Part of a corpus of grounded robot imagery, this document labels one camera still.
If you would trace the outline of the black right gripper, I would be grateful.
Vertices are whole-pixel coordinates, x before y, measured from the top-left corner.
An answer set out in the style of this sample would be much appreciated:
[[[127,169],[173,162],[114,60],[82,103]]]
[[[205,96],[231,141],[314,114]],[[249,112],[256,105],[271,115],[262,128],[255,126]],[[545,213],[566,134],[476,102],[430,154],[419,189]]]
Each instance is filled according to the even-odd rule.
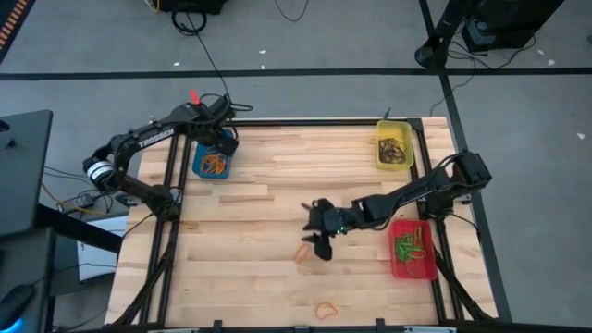
[[[355,208],[335,207],[326,198],[301,203],[301,207],[309,214],[307,230],[319,231],[302,237],[302,241],[314,245],[314,254],[323,261],[331,261],[333,249],[330,240],[334,235],[347,234],[357,229],[360,222],[360,211]]]

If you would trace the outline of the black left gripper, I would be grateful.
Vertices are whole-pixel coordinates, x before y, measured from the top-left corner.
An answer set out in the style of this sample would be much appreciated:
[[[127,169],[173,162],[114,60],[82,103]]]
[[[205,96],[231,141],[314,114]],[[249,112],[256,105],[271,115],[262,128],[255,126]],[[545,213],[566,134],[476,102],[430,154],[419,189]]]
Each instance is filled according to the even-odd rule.
[[[237,151],[240,142],[233,138],[223,136],[223,125],[235,117],[232,108],[212,111],[201,109],[197,120],[196,140],[198,142],[219,142],[220,153],[226,156],[233,156]]]

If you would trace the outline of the pink-red plastic basket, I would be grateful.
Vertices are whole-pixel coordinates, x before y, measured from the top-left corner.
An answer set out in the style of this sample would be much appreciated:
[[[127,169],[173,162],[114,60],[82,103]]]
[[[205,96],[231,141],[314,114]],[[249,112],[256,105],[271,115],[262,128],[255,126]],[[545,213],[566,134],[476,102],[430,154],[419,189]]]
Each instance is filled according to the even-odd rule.
[[[421,227],[422,241],[426,250],[426,257],[421,261],[421,275],[420,277],[411,277],[403,263],[400,263],[395,254],[394,240],[403,234],[413,233],[416,227]],[[425,220],[413,220],[413,219],[397,219],[395,220],[388,229],[388,245],[391,256],[391,272],[395,278],[402,279],[422,279],[422,280],[434,280],[438,275],[438,269],[436,264],[436,256],[434,250],[434,244],[432,240],[432,231],[430,224]]]

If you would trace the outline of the blue plastic basket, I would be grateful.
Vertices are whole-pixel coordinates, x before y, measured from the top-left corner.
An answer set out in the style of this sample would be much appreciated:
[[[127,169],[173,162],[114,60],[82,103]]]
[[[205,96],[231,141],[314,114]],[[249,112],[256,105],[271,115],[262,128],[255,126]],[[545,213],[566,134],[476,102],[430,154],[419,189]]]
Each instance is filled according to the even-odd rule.
[[[232,156],[227,156],[227,167],[226,170],[223,174],[219,174],[219,175],[214,175],[214,174],[204,174],[201,171],[200,165],[201,165],[201,161],[202,158],[205,155],[209,155],[209,154],[221,154],[217,148],[215,148],[214,145],[205,145],[202,143],[198,143],[196,151],[195,151],[195,156],[193,159],[193,163],[192,163],[192,172],[197,175],[199,178],[201,179],[227,179],[230,175],[230,170],[231,170],[231,166],[232,166]]]

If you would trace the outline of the yellow translucent plastic basket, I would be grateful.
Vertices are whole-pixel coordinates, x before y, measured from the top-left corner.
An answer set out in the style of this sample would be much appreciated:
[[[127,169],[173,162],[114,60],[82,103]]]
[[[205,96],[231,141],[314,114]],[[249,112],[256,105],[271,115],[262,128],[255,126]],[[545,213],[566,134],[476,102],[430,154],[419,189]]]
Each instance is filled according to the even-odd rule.
[[[403,164],[383,164],[379,161],[378,143],[386,138],[394,138],[406,145],[406,161]],[[409,169],[414,164],[413,152],[413,130],[412,127],[403,121],[380,120],[376,124],[376,166],[382,170],[403,170]]]

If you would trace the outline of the black equipment case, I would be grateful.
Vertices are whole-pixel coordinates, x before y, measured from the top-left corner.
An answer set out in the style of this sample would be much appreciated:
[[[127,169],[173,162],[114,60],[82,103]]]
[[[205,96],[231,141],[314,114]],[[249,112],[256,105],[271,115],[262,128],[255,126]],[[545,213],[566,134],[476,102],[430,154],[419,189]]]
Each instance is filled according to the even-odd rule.
[[[229,0],[151,0],[156,9],[164,12],[191,12],[218,15]]]

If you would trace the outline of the small black device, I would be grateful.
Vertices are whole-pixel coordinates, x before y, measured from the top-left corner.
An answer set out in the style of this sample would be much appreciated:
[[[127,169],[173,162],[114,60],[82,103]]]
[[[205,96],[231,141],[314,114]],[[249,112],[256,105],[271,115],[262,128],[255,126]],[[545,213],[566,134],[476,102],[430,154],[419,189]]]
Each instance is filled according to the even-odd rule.
[[[94,205],[94,199],[89,193],[79,194],[74,198],[58,202],[56,208],[63,214],[71,214],[74,212],[82,212]]]

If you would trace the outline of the white box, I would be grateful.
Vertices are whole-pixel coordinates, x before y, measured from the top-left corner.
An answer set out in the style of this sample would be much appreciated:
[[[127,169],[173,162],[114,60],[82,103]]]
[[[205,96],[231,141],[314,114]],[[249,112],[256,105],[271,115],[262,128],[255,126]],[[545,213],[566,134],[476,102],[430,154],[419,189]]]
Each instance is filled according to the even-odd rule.
[[[90,224],[107,232],[122,236],[126,232],[128,218],[126,216],[115,216],[110,218],[96,219]],[[79,259],[79,279],[86,282],[93,278],[114,274],[117,269],[117,255],[102,250],[86,243],[77,242]]]

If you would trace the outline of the dark grey desk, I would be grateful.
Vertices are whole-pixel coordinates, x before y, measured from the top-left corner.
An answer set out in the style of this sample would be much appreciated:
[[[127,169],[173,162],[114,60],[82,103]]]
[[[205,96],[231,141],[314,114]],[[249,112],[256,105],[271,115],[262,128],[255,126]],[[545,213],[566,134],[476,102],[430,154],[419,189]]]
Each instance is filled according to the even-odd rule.
[[[0,238],[35,226],[53,112],[0,117]]]

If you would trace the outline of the orange-striped black mat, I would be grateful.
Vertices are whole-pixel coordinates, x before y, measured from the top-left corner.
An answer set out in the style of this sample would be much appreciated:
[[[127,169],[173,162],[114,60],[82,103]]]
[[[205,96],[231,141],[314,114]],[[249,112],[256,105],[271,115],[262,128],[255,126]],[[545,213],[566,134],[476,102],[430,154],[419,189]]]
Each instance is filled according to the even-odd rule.
[[[0,64],[36,0],[0,0]]]

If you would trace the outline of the black computer mouse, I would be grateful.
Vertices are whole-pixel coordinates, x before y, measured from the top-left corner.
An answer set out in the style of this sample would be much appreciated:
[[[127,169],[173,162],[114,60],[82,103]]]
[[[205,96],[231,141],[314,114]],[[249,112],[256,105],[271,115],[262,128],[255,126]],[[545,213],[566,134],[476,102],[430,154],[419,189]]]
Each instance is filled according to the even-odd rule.
[[[0,331],[13,328],[34,296],[32,285],[18,285],[0,300]]]

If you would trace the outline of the black equipment box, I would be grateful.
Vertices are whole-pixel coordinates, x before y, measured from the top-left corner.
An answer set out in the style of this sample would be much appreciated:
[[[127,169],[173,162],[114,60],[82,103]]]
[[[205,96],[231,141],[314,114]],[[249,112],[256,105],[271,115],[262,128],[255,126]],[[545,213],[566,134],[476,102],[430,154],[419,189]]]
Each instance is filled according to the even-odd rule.
[[[477,0],[462,39],[471,52],[521,49],[565,0]]]

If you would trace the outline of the black stand post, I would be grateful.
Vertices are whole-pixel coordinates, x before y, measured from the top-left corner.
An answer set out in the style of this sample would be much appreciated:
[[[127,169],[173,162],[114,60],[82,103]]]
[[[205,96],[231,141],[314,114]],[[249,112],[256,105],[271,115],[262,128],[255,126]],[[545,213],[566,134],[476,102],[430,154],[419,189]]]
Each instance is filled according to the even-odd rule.
[[[463,18],[475,6],[475,0],[449,0],[438,24],[426,42],[414,53],[416,62],[427,69],[444,68],[452,37]]]

